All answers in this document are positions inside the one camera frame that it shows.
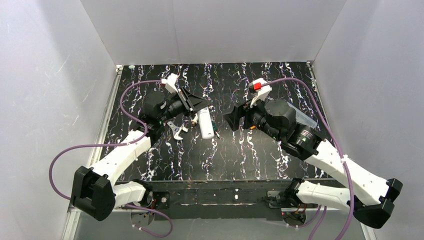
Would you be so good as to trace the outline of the white remote control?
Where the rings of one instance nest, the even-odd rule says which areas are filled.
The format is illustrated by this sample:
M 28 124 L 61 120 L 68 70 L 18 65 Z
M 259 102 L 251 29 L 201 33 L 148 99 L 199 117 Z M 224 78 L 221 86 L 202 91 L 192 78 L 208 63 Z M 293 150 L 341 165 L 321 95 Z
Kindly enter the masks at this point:
M 201 136 L 204 140 L 210 140 L 214 137 L 214 128 L 211 120 L 211 115 L 208 107 L 204 107 L 197 112 L 198 125 Z

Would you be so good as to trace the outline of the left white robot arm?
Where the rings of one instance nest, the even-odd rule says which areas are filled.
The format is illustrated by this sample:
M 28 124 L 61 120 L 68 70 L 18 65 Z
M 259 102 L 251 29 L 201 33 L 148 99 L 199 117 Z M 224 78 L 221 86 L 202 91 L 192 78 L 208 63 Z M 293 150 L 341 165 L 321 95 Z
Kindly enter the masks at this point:
M 147 152 L 162 136 L 165 125 L 171 119 L 183 114 L 196 114 L 203 139 L 214 137 L 209 113 L 210 100 L 195 96 L 185 88 L 166 97 L 163 92 L 153 91 L 142 102 L 139 119 L 142 123 L 134 126 L 126 146 L 117 146 L 106 157 L 90 167 L 79 167 L 74 174 L 70 203 L 98 221 L 106 219 L 114 208 L 129 203 L 146 203 L 147 194 L 152 190 L 140 180 L 117 183 L 121 174 Z

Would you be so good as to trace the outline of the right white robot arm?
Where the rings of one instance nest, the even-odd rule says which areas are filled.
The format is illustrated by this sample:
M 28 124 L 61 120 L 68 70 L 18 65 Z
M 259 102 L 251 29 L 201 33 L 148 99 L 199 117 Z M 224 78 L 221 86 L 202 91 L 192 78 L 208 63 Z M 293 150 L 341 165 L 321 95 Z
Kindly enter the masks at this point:
M 289 155 L 313 165 L 341 184 L 330 187 L 294 178 L 290 185 L 272 197 L 277 204 L 317 204 L 351 212 L 362 224 L 380 229 L 391 217 L 395 200 L 403 188 L 396 178 L 379 177 L 339 151 L 313 127 L 297 120 L 297 112 L 285 100 L 251 100 L 234 105 L 224 115 L 233 131 L 256 128 Z

